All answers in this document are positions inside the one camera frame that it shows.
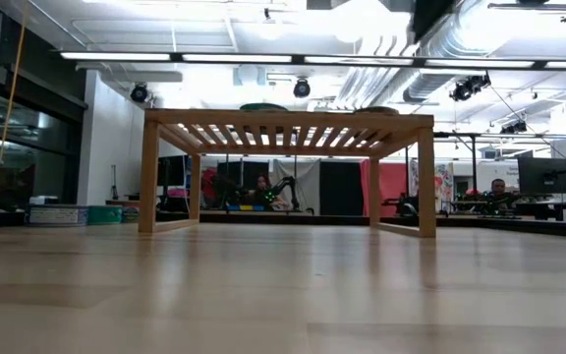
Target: yellow rope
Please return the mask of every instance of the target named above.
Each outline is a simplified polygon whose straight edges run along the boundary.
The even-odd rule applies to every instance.
[[[24,6],[24,18],[21,23],[21,36],[19,37],[19,47],[17,48],[17,63],[15,64],[15,72],[12,76],[12,86],[10,87],[10,98],[8,99],[8,112],[6,113],[6,121],[4,123],[4,132],[1,135],[0,147],[0,160],[4,159],[4,147],[6,145],[6,138],[8,135],[8,123],[10,122],[10,115],[12,114],[13,99],[15,98],[15,90],[17,89],[17,77],[19,76],[19,65],[21,64],[21,54],[23,53],[24,39],[26,37],[26,23],[28,21],[28,6],[29,2],[26,1]]]

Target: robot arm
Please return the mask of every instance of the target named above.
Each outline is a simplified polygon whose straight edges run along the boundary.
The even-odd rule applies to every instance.
[[[283,192],[285,187],[290,187],[292,191],[292,208],[298,210],[300,205],[296,198],[296,180],[292,176],[283,177],[276,185],[274,185],[267,193],[265,193],[265,198],[270,202],[274,202],[276,197]]]

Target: metal pole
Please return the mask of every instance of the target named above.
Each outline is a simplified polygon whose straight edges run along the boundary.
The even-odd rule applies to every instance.
[[[478,162],[476,161],[477,156],[476,156],[476,136],[472,135],[471,136],[471,157],[472,157],[472,161],[471,163],[473,164],[473,189],[474,191],[478,190]]]
[[[410,197],[410,146],[405,147],[405,196]]]

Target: wooden floor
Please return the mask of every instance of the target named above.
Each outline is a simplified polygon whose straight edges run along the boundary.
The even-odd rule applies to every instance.
[[[566,238],[0,229],[0,353],[566,354]]]

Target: glass window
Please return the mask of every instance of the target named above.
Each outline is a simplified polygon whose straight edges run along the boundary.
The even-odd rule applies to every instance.
[[[25,207],[29,198],[35,196],[56,197],[62,201],[67,163],[64,155],[8,142],[3,149],[2,202]]]
[[[8,100],[0,97],[0,137],[4,131]],[[69,148],[71,126],[45,113],[13,103],[8,124],[11,139],[34,142],[43,148],[66,150]]]

